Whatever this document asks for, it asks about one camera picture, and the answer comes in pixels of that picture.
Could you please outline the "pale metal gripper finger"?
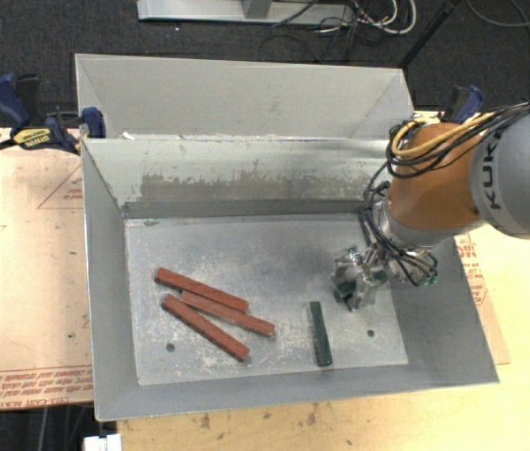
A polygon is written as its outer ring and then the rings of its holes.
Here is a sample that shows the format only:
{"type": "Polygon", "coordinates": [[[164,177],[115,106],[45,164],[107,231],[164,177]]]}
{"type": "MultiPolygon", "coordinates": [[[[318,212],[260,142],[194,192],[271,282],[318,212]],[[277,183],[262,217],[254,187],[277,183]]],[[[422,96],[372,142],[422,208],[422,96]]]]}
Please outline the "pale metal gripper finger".
{"type": "Polygon", "coordinates": [[[356,246],[343,250],[335,259],[332,280],[335,284],[354,284],[362,274],[363,255],[356,246]]]}
{"type": "Polygon", "coordinates": [[[343,283],[335,287],[335,300],[344,303],[350,311],[374,304],[374,288],[363,280],[343,283]]]}

